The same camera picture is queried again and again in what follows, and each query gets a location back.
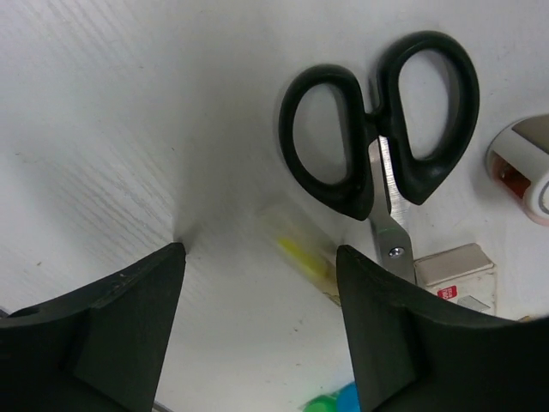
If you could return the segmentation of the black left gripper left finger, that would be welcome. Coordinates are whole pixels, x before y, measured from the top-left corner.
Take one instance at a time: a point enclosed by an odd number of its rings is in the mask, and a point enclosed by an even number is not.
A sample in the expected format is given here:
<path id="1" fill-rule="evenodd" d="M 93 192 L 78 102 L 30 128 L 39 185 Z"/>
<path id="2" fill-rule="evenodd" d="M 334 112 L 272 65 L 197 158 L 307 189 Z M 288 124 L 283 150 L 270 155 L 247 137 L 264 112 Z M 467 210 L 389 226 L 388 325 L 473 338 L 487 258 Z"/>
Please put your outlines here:
<path id="1" fill-rule="evenodd" d="M 171 243 L 67 294 L 1 313 L 3 411 L 151 411 L 186 251 Z"/>

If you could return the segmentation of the yellow slim highlighter pen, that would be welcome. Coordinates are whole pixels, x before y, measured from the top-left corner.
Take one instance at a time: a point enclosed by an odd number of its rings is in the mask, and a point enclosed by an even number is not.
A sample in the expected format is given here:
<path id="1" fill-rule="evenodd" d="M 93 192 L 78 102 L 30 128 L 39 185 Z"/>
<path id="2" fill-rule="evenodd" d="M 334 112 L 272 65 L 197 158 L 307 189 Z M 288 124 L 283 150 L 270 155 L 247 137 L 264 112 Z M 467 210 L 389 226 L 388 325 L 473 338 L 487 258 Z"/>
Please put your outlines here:
<path id="1" fill-rule="evenodd" d="M 260 210 L 265 239 L 304 279 L 334 304 L 341 304 L 335 273 L 335 242 L 296 204 Z"/>

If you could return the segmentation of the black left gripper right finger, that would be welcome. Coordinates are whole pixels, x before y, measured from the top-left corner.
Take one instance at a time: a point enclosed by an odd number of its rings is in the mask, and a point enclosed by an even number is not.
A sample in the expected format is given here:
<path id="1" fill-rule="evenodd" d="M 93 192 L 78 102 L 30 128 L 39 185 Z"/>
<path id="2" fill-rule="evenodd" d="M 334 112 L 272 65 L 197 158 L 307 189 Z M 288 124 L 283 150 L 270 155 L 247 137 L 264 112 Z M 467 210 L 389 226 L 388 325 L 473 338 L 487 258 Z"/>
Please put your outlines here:
<path id="1" fill-rule="evenodd" d="M 349 245 L 336 275 L 364 411 L 545 411 L 548 321 L 458 306 Z"/>

